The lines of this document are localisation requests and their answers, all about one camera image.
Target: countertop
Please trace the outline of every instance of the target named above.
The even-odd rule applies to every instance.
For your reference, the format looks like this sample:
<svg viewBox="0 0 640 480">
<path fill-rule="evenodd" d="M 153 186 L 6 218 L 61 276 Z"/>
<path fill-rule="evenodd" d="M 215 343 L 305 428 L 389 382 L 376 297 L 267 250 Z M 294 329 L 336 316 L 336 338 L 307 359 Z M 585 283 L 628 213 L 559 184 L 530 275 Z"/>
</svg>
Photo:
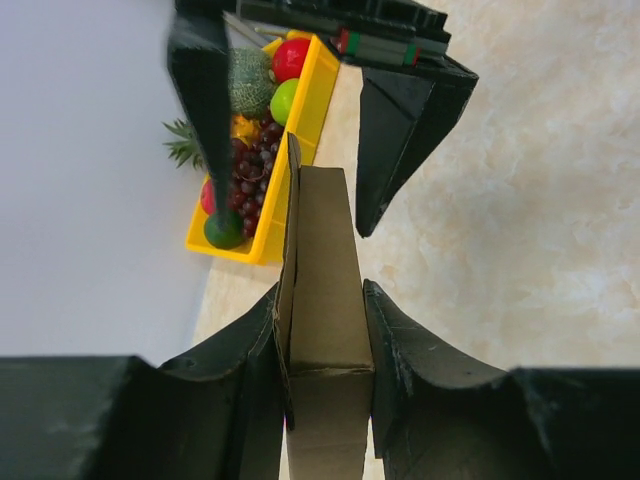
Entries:
<svg viewBox="0 0 640 480">
<path fill-rule="evenodd" d="M 449 14 L 449 55 L 480 81 L 374 235 L 358 238 L 362 277 L 500 368 L 640 365 L 640 4 L 429 6 Z M 344 168 L 352 208 L 361 86 L 342 66 L 316 156 Z M 214 260 L 194 342 L 278 273 Z M 365 478 L 383 478 L 380 462 L 368 458 Z"/>
</svg>

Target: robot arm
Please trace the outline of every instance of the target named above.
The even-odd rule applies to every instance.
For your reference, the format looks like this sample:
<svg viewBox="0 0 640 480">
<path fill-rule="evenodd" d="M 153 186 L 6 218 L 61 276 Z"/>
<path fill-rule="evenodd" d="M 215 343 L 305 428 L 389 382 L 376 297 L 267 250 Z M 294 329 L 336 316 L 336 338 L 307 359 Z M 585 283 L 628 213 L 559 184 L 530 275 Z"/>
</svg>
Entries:
<svg viewBox="0 0 640 480">
<path fill-rule="evenodd" d="M 315 33 L 362 67 L 356 228 L 387 206 L 455 126 L 478 77 L 446 54 L 446 14 L 409 0 L 176 0 L 168 69 L 214 182 L 221 221 L 232 174 L 223 11 Z"/>
</svg>

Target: yellow basket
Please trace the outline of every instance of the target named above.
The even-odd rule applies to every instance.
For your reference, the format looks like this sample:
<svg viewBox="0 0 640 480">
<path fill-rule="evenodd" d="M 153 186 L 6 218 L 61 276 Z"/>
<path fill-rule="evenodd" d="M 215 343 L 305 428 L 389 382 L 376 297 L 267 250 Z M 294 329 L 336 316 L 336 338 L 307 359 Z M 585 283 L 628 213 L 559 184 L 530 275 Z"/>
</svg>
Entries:
<svg viewBox="0 0 640 480">
<path fill-rule="evenodd" d="M 287 132 L 293 133 L 300 142 L 302 164 L 313 164 L 340 68 L 340 62 L 318 37 L 298 31 L 291 31 L 287 34 L 287 39 L 294 37 L 311 38 L 311 44 L 274 163 L 256 235 L 252 240 L 233 250 L 221 250 L 213 247 L 204 236 L 204 222 L 207 219 L 207 214 L 198 200 L 187 232 L 186 247 L 188 250 L 258 265 L 282 262 L 284 226 L 289 200 Z M 282 40 L 278 39 L 264 47 L 264 51 L 273 56 L 281 43 Z"/>
</svg>

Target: melon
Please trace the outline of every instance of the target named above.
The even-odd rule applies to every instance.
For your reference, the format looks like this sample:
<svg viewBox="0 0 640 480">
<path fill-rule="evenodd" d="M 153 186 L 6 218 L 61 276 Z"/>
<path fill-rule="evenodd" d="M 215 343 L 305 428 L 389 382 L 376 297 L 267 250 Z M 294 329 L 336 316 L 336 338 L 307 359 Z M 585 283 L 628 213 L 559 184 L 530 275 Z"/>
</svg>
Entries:
<svg viewBox="0 0 640 480">
<path fill-rule="evenodd" d="M 257 48 L 229 50 L 231 111 L 247 118 L 262 117 L 276 91 L 271 57 Z"/>
</svg>

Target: plastic bin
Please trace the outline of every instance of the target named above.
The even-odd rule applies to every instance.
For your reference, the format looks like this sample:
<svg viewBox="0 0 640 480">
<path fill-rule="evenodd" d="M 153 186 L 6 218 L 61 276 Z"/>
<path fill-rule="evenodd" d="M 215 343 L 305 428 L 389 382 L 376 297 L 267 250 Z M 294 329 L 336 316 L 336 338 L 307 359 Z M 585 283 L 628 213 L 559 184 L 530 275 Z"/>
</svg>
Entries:
<svg viewBox="0 0 640 480">
<path fill-rule="evenodd" d="M 213 247 L 204 236 L 204 222 L 207 219 L 207 214 L 200 206 L 198 195 L 187 232 L 186 247 L 188 250 L 257 265 L 282 262 L 284 228 L 289 199 L 286 133 L 291 132 L 298 138 L 302 152 L 302 164 L 313 164 L 340 68 L 340 62 L 316 36 L 291 31 L 287 34 L 287 39 L 297 36 L 311 38 L 311 44 L 300 75 L 291 113 L 285 126 L 285 134 L 282 137 L 282 143 L 274 163 L 255 237 L 232 250 Z M 282 40 L 278 39 L 264 47 L 264 51 L 273 55 L 281 43 Z"/>
</svg>

